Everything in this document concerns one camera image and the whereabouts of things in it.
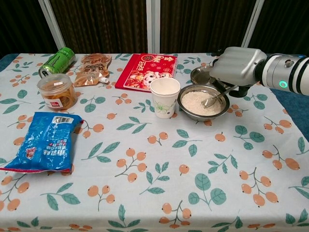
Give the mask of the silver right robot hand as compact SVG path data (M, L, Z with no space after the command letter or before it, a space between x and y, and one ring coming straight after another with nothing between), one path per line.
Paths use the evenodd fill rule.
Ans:
M225 84L237 86L238 90L230 91L229 95L242 98L259 81L255 70L266 58L267 55L260 49L228 47L213 62L210 76Z

